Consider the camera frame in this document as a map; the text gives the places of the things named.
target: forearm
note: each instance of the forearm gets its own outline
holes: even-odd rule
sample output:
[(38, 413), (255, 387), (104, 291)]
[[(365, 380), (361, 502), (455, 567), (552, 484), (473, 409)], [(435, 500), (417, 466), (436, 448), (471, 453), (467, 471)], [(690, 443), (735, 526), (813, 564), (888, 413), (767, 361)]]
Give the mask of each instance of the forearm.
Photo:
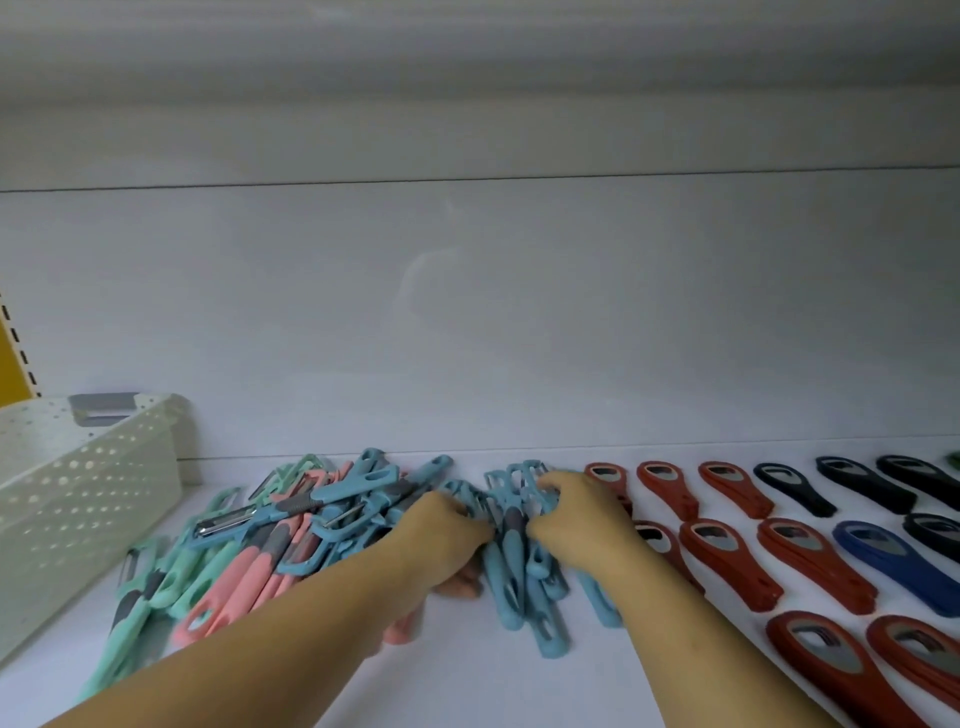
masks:
[(597, 574), (668, 728), (836, 723), (640, 539)]
[(390, 537), (148, 667), (51, 728), (312, 726), (383, 630), (426, 596)]

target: red bottle opener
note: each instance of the red bottle opener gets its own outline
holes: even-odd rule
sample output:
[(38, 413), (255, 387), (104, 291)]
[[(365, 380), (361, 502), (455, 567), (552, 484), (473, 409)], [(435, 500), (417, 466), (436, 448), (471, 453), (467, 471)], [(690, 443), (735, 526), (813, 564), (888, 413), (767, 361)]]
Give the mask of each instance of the red bottle opener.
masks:
[(630, 518), (634, 517), (634, 502), (627, 490), (627, 471), (614, 463), (590, 463), (584, 473), (610, 488)]
[(876, 608), (876, 587), (841, 559), (823, 534), (806, 523), (767, 519), (756, 527), (756, 539), (852, 614), (869, 615)]
[(883, 679), (867, 650), (836, 622), (812, 612), (784, 612), (767, 637), (792, 668), (870, 728), (928, 728)]
[(636, 476), (660, 496), (681, 521), (692, 521), (700, 515), (700, 501), (687, 489), (684, 472), (676, 465), (647, 460), (636, 466)]
[(680, 543), (733, 587), (751, 612), (769, 612), (783, 596), (783, 587), (763, 570), (743, 538), (712, 519), (682, 523)]
[(687, 568), (684, 556), (680, 553), (680, 542), (677, 541), (677, 537), (670, 532), (669, 528), (653, 521), (634, 521), (634, 528), (640, 538), (666, 559), (670, 566), (690, 583), (691, 587), (702, 595), (707, 593), (707, 590)]
[(890, 615), (871, 622), (867, 642), (903, 677), (960, 712), (958, 641), (918, 619)]
[(761, 493), (743, 468), (733, 463), (709, 460), (697, 468), (708, 486), (728, 497), (752, 519), (765, 519), (774, 511), (774, 501)]

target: gray handle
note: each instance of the gray handle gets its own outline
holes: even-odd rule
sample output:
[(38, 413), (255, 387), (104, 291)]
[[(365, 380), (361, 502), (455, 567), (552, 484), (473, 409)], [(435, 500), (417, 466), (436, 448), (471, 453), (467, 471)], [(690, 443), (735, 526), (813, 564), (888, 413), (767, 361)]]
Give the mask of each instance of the gray handle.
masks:
[(110, 427), (136, 414), (136, 392), (71, 395), (73, 421), (80, 427)]

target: left hand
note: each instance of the left hand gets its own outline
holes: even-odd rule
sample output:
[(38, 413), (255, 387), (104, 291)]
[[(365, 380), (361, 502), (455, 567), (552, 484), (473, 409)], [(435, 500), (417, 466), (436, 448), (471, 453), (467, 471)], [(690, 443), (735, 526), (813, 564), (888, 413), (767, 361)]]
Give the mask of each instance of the left hand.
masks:
[(466, 508), (432, 491), (410, 506), (381, 543), (396, 544), (425, 589), (446, 595), (474, 595), (480, 570), (469, 565), (477, 548), (493, 538), (493, 526), (468, 518)]

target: perforated basket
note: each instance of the perforated basket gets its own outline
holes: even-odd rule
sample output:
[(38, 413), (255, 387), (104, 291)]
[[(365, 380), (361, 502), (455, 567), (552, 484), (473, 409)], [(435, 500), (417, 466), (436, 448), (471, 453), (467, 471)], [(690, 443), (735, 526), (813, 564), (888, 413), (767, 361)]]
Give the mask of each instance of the perforated basket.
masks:
[(0, 409), (0, 662), (181, 495), (169, 395)]

